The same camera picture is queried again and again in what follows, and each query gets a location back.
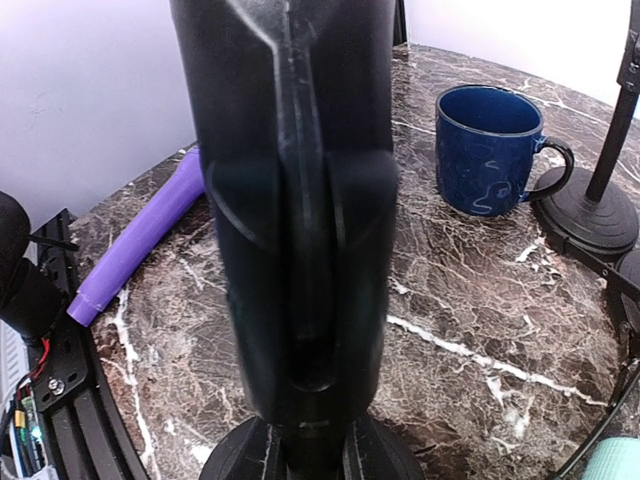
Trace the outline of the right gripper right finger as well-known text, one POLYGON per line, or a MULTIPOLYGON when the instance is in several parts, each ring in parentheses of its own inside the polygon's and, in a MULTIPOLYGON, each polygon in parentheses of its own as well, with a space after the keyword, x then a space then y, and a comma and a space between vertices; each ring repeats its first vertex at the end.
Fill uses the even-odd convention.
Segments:
POLYGON ((393 465, 371 417, 361 417, 347 429, 342 454, 345 479, 392 479, 393 465))

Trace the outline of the black round-base stand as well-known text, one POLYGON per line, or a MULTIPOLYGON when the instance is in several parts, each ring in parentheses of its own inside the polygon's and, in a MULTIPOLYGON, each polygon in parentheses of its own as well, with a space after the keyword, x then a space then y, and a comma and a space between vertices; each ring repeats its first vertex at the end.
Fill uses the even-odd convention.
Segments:
POLYGON ((607 262, 631 251, 639 220, 628 195, 611 181, 639 98, 639 3, 633 1, 625 51, 617 77, 620 93, 594 171, 576 167, 562 190, 532 203, 551 248, 572 247, 607 262))
POLYGON ((630 283, 640 287, 640 250, 634 249, 622 257, 616 264, 616 270, 630 283))
POLYGON ((175 1, 201 169, 255 416, 202 469, 235 479, 248 422, 281 433, 287 479, 345 479, 371 417, 392 479, 411 450, 368 412, 395 236, 391 1, 175 1))

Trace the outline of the mint green microphone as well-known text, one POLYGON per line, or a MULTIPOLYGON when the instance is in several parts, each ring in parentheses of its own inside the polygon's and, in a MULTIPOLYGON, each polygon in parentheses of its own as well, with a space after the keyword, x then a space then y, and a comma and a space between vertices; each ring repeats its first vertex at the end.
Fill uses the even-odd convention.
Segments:
POLYGON ((582 480, 639 480, 640 439, 614 437, 601 441, 587 462, 582 480))

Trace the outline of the purple microphone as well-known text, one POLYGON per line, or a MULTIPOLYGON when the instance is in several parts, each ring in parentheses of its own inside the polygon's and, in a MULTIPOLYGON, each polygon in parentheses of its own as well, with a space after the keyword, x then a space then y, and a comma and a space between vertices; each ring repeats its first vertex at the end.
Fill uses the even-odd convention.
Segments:
POLYGON ((69 316, 90 326, 204 190, 200 152, 194 148, 82 282, 67 309, 69 316))

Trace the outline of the black tripod shock-mount stand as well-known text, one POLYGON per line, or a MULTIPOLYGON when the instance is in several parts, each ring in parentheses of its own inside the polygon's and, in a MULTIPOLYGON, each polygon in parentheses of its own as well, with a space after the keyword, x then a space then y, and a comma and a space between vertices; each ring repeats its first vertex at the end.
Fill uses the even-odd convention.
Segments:
POLYGON ((620 367, 615 388, 603 418, 563 466, 557 472, 549 474, 547 479, 564 479, 574 469, 591 447, 601 439, 606 428, 628 399, 635 384, 639 382, 639 287, 630 283, 616 270, 616 264, 627 253, 613 263, 607 263, 572 240, 564 240, 562 248, 564 253, 569 253, 607 281, 606 295, 610 320, 626 357, 620 367))

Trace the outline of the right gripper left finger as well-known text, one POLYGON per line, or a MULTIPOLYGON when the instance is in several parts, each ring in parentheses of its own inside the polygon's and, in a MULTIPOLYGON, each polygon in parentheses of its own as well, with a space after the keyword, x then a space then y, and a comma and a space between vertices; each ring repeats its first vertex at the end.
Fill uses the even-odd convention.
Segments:
POLYGON ((281 433, 259 417, 248 422, 248 432, 243 437, 235 479, 287 479, 287 465, 281 433))

